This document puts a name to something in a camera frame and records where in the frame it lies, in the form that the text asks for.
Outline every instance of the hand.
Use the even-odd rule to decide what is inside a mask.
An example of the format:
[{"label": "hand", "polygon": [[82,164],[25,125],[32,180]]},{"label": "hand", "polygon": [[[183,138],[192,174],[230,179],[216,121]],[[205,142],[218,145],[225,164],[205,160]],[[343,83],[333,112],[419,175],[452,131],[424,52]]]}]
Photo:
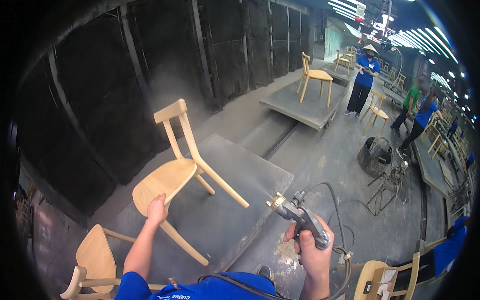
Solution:
[{"label": "hand", "polygon": [[[310,230],[304,230],[300,233],[300,245],[295,242],[293,247],[295,252],[298,254],[301,250],[301,261],[303,267],[307,271],[308,275],[314,281],[320,281],[325,279],[325,276],[328,281],[328,271],[330,269],[330,256],[332,255],[332,247],[334,241],[334,234],[328,225],[323,221],[322,218],[315,215],[320,221],[326,233],[330,234],[330,246],[327,249],[319,250],[315,247],[315,239],[313,238],[312,232]],[[283,237],[283,242],[288,242],[295,235],[295,225],[296,223],[291,224],[285,235]]]},{"label": "hand", "polygon": [[163,221],[167,219],[168,210],[165,208],[165,196],[163,193],[158,195],[147,208],[147,221],[151,222],[155,226],[159,226]]}]

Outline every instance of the black pants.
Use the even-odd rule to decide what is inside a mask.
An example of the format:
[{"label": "black pants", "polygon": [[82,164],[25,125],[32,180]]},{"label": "black pants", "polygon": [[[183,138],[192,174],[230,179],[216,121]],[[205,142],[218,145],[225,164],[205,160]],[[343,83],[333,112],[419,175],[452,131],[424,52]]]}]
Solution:
[{"label": "black pants", "polygon": [[402,105],[402,112],[398,117],[395,119],[395,121],[392,124],[393,129],[400,129],[400,125],[402,125],[403,122],[407,119],[407,113],[408,113],[408,108],[405,107],[405,105]]},{"label": "black pants", "polygon": [[365,101],[367,100],[368,93],[370,92],[371,88],[371,86],[365,86],[358,81],[355,81],[347,109],[349,111],[360,113],[361,109],[365,105]]},{"label": "black pants", "polygon": [[413,121],[412,132],[410,132],[410,135],[403,141],[400,149],[406,150],[408,145],[410,145],[413,140],[418,138],[424,130],[425,128],[421,126],[417,120]]},{"label": "black pants", "polygon": [[[395,267],[400,267],[400,266],[409,264],[411,262],[412,261],[407,261],[402,264],[398,264]],[[402,290],[408,286],[410,282],[411,273],[412,273],[412,269],[407,269],[407,270],[398,272],[396,282],[395,282],[395,290]],[[425,253],[424,255],[420,256],[420,270],[419,270],[419,276],[417,278],[417,282],[423,282],[433,277],[435,277],[435,258],[434,258],[433,249],[432,249],[427,253]]]}]

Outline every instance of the conical hat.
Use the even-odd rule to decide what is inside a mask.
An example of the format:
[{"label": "conical hat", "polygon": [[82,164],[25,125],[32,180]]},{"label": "conical hat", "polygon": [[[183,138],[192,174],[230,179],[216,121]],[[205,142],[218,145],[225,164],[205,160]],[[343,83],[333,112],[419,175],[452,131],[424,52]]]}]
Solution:
[{"label": "conical hat", "polygon": [[375,48],[374,48],[371,44],[369,44],[368,46],[363,47],[362,49],[372,50],[373,52],[375,52],[376,54],[378,54],[377,50],[375,50]]}]

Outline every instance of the green shirt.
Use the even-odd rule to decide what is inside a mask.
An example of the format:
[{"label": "green shirt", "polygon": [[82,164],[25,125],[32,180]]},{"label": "green shirt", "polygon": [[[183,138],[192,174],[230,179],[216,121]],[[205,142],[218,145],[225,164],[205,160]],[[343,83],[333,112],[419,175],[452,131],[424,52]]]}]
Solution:
[{"label": "green shirt", "polygon": [[403,101],[403,106],[408,109],[408,104],[410,103],[410,97],[413,97],[412,103],[412,110],[415,108],[418,99],[420,98],[420,91],[416,84],[412,86],[412,88],[408,91],[407,97],[405,97],[405,101]]}]

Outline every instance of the chair seat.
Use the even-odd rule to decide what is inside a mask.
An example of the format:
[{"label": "chair seat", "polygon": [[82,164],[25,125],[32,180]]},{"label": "chair seat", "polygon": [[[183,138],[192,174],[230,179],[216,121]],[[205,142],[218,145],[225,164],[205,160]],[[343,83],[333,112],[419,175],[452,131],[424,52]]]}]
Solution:
[{"label": "chair seat", "polygon": [[325,80],[325,81],[332,81],[333,80],[333,78],[330,75],[328,75],[327,72],[322,71],[322,70],[310,70],[309,71],[309,76],[311,78]]},{"label": "chair seat", "polygon": [[[87,269],[86,278],[116,278],[117,266],[113,259],[112,250],[107,242],[107,236],[99,224],[85,236],[77,249],[77,263],[80,267]],[[92,287],[97,293],[108,293],[112,286]]]},{"label": "chair seat", "polygon": [[138,211],[146,216],[150,202],[166,193],[165,205],[187,184],[197,171],[192,159],[171,160],[150,173],[139,182],[132,192],[133,202]]},{"label": "chair seat", "polygon": [[379,116],[382,119],[388,120],[388,116],[386,113],[384,113],[383,110],[378,109],[378,108],[372,108],[372,111],[375,115]]}]

